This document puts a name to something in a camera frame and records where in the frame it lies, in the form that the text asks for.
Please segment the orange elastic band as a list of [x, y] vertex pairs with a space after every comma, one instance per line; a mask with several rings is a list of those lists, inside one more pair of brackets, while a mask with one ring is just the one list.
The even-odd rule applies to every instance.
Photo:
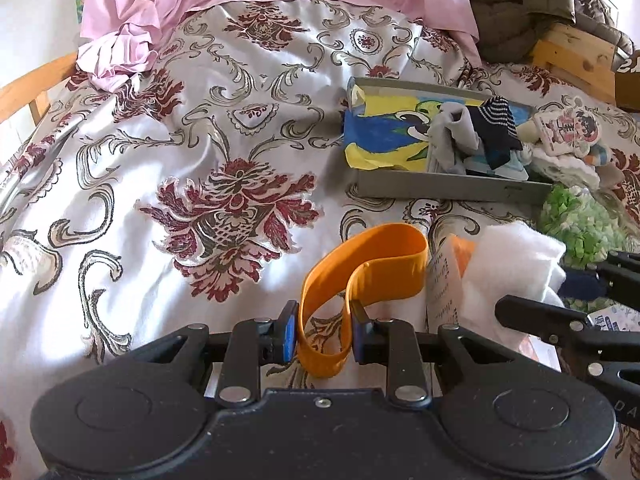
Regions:
[[[344, 367], [352, 350], [352, 303], [363, 307], [416, 296], [424, 287], [428, 243], [405, 223], [366, 229], [329, 252], [307, 274], [297, 313], [297, 357], [306, 372], [331, 378]], [[309, 319], [339, 292], [344, 292], [341, 350], [325, 354], [305, 336]]]

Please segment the white quilted cloth blue print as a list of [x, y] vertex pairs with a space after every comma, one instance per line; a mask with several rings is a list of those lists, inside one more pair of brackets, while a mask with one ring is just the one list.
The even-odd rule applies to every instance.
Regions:
[[496, 303], [512, 295], [560, 306], [565, 252], [564, 243], [521, 221], [488, 226], [474, 242], [447, 236], [426, 270], [428, 329], [457, 324], [518, 350], [526, 335], [498, 322]]

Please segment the navy striped sock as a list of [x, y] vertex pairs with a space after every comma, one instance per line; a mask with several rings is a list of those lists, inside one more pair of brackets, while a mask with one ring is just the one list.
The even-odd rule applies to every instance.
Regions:
[[460, 148], [462, 164], [471, 174], [523, 182], [528, 173], [520, 161], [523, 143], [516, 133], [516, 125], [509, 101], [492, 96], [480, 105], [464, 108], [469, 119], [476, 148]]

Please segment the striped towel orange blue yellow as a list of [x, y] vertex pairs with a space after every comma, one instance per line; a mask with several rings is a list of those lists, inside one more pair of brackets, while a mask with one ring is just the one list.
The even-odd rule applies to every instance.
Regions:
[[606, 166], [612, 159], [612, 150], [605, 143], [596, 143], [590, 146], [590, 150], [582, 158], [582, 161], [593, 167]]

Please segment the grey cloth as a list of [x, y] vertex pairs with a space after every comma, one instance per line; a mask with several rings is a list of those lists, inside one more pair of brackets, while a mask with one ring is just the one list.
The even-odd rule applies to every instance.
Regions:
[[480, 136], [474, 129], [469, 109], [457, 102], [443, 102], [427, 131], [427, 170], [465, 174], [463, 161], [483, 155]]

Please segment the bag of green pieces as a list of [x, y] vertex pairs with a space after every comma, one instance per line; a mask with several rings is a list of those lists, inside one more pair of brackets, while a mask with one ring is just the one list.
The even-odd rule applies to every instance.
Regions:
[[[588, 188], [555, 185], [542, 205], [537, 228], [565, 245], [561, 258], [563, 270], [584, 270], [588, 263], [604, 261], [612, 250], [639, 255], [638, 237], [626, 227], [617, 212], [606, 209]], [[562, 300], [567, 306], [584, 312], [619, 304], [606, 298], [593, 301]]]

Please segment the pink cartoon plush tag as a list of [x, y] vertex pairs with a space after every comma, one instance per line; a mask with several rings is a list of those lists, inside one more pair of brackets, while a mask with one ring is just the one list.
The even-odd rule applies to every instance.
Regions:
[[595, 114], [582, 103], [562, 110], [538, 112], [516, 127], [522, 142], [540, 145], [549, 156], [586, 157], [601, 137], [601, 126]]

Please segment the floral satin bedspread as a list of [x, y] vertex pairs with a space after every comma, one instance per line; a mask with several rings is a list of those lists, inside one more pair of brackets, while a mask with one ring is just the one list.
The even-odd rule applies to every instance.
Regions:
[[474, 70], [448, 36], [379, 6], [194, 13], [116, 92], [70, 78], [1, 170], [3, 478], [42, 475], [29, 416], [49, 388], [186, 324], [279, 314], [347, 237], [406, 222], [438, 245], [534, 220], [526, 206], [362, 197], [342, 147], [354, 77], [585, 105], [623, 174], [608, 202], [638, 218], [638, 120], [544, 70]]

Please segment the grey tray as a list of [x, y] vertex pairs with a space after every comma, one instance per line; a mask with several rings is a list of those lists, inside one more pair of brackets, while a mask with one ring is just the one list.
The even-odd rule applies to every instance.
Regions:
[[[442, 94], [444, 102], [457, 102], [465, 106], [480, 105], [489, 94], [457, 89], [438, 84], [419, 84], [383, 78], [352, 78], [352, 84], [367, 88], [402, 89], [410, 92], [434, 92]], [[527, 122], [533, 115], [530, 106], [509, 101], [516, 126]], [[528, 180], [523, 182], [503, 178], [480, 176], [465, 170], [465, 174], [445, 174], [428, 171], [411, 172], [396, 169], [356, 170], [359, 192], [366, 197], [397, 198], [398, 200], [469, 200], [470, 202], [520, 203], [540, 205], [551, 190], [550, 184], [534, 179], [528, 170]]]

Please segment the brown printed cloth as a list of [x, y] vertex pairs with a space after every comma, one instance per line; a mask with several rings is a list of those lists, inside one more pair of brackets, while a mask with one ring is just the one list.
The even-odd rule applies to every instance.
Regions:
[[627, 112], [640, 112], [640, 51], [635, 50], [630, 58], [615, 71], [616, 105]]

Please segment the cartoon frog towel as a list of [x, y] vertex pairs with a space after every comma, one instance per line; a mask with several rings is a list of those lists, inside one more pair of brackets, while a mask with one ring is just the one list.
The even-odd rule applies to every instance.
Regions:
[[347, 89], [343, 127], [348, 166], [424, 172], [430, 148], [428, 129], [445, 100], [440, 93], [352, 84]]

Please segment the olive quilted jacket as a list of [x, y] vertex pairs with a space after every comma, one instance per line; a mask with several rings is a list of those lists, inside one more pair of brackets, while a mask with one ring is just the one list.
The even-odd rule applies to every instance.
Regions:
[[626, 55], [634, 43], [614, 25], [604, 0], [470, 0], [480, 40], [480, 57], [489, 63], [518, 63], [527, 58], [555, 23], [574, 26]]

